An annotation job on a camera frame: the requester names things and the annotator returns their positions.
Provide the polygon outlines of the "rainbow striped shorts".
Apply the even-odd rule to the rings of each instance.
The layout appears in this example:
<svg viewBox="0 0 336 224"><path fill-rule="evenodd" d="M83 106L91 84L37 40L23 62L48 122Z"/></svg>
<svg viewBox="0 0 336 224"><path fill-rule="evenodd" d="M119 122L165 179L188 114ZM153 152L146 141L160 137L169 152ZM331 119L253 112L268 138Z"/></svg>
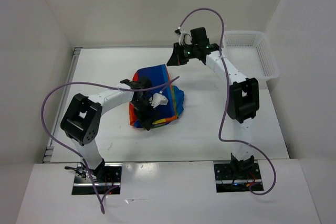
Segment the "rainbow striped shorts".
<svg viewBox="0 0 336 224"><path fill-rule="evenodd" d="M173 85L165 64L138 69L127 85L142 90L129 103L132 127L149 131L177 120L184 111L184 91Z"/></svg>

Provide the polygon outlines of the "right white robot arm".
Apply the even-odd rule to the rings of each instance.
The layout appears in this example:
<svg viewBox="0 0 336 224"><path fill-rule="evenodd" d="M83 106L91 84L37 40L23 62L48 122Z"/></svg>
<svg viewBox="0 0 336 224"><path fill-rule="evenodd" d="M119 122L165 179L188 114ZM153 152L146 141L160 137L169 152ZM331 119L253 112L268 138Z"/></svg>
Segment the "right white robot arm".
<svg viewBox="0 0 336 224"><path fill-rule="evenodd" d="M249 147L252 143L252 119L259 110L258 81L241 73L223 55L218 44L211 44L204 27L192 29L190 33L178 27L174 32L178 35L178 42L173 45L168 66L181 66L191 59L198 59L228 84L224 115L233 122L235 144L230 158L230 172L235 178L243 178L255 161Z"/></svg>

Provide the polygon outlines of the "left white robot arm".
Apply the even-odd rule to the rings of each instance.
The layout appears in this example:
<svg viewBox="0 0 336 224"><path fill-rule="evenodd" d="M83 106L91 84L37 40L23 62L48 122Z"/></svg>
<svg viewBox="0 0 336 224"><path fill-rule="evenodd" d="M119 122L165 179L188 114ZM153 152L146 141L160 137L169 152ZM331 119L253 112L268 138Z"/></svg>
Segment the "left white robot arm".
<svg viewBox="0 0 336 224"><path fill-rule="evenodd" d="M140 126L150 130L160 115L156 108L168 104L168 99L162 93L145 91L150 87L152 82L147 77L138 81L124 79L115 90L90 96L78 93L73 97L60 127L85 160L86 175L93 182L101 181L107 173L95 140L101 117L124 103L130 103Z"/></svg>

